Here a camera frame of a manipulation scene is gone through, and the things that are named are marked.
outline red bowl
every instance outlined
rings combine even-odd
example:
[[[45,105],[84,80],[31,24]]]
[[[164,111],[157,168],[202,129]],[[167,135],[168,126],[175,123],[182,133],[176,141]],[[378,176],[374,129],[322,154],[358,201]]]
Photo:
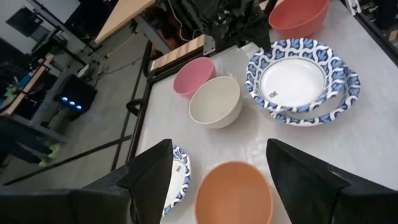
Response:
[[[269,24],[283,38],[309,37],[320,30],[329,0],[285,0],[271,12]]]

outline cream bowl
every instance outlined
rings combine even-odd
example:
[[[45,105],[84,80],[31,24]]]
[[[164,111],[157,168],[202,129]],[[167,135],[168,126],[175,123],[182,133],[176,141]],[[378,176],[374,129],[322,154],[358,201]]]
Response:
[[[242,110],[239,84],[230,77],[217,77],[202,85],[189,103],[189,115],[207,128],[223,128],[233,123]]]

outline white tabletop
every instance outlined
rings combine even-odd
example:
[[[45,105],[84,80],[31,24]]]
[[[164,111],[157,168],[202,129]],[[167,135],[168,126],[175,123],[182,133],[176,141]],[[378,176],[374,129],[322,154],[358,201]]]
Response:
[[[272,34],[272,40],[278,37]],[[217,164],[241,160],[257,166],[272,185],[272,223],[290,223],[274,187],[266,144],[276,138],[339,168],[398,189],[398,68],[337,0],[332,0],[324,28],[313,36],[356,71],[361,94],[353,107],[329,124],[298,128],[271,118],[244,89],[246,65],[256,46],[232,47],[211,59],[218,75],[235,78],[244,94],[239,118],[211,130],[192,121],[188,101],[173,91],[174,76],[153,86],[137,153],[165,138],[184,148],[191,159],[192,182],[184,200],[162,223],[195,223],[195,195],[200,182]]]

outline floor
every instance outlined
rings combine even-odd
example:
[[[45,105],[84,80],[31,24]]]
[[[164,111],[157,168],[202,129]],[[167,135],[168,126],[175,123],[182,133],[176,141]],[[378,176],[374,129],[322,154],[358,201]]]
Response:
[[[98,94],[91,109],[68,125],[65,133],[68,142],[62,146],[60,154],[50,164],[63,161],[71,156],[75,156],[121,137],[121,130],[127,114],[125,105],[131,99],[147,39],[140,33],[132,36],[129,29],[123,29],[107,40],[104,46],[97,51],[97,54],[103,57],[114,49],[117,49],[126,40],[128,40],[128,42],[116,52],[112,53],[110,58],[105,62],[109,65],[110,72],[128,65],[133,61],[136,61],[136,63],[118,70],[117,72],[106,74],[98,80],[96,86]],[[136,98],[143,96],[145,85],[145,79],[141,78]],[[130,116],[126,135],[132,134],[135,123],[136,117]],[[129,145],[130,140],[123,142],[119,155],[118,167],[125,163]],[[111,146],[94,154],[90,154],[89,156],[12,184],[9,187],[29,190],[83,187],[110,172],[116,148],[117,145]],[[8,166],[0,175],[0,184],[30,174],[39,169],[37,165],[28,164],[12,157]]]

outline blue patterned paper bowl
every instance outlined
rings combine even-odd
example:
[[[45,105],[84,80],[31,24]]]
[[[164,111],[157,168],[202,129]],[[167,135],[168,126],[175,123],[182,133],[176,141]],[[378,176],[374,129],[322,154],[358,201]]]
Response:
[[[348,67],[345,67],[345,74],[347,74],[347,81],[342,90],[343,99],[338,104],[338,107],[333,109],[331,112],[317,116],[315,118],[307,119],[293,118],[292,115],[289,115],[286,112],[270,113],[271,116],[282,123],[301,127],[316,126],[334,121],[340,113],[351,108],[351,106],[358,99],[359,93],[361,91],[361,82],[359,81],[358,74]]]
[[[173,145],[172,177],[162,217],[165,217],[176,206],[176,204],[182,201],[187,193],[190,182],[191,162],[189,157],[182,148]]]
[[[293,66],[289,67],[287,63],[292,63]],[[279,40],[272,44],[270,52],[260,49],[250,59],[246,68],[245,87],[254,101],[270,112],[307,113],[336,96],[344,88],[346,75],[343,65],[344,63],[331,48],[317,40],[308,38]],[[301,66],[304,69],[309,66],[310,72],[315,74],[310,74],[306,70],[297,71],[294,66]],[[276,75],[273,75],[273,83],[268,82],[267,80],[271,80],[269,77],[272,77],[269,74],[276,70],[276,67],[279,67],[279,73],[274,72]],[[299,72],[311,83],[317,79],[314,84],[316,88],[309,95],[306,94],[308,89],[311,90],[308,87],[310,85],[302,82],[297,75]],[[274,88],[279,88],[279,92],[274,91]]]

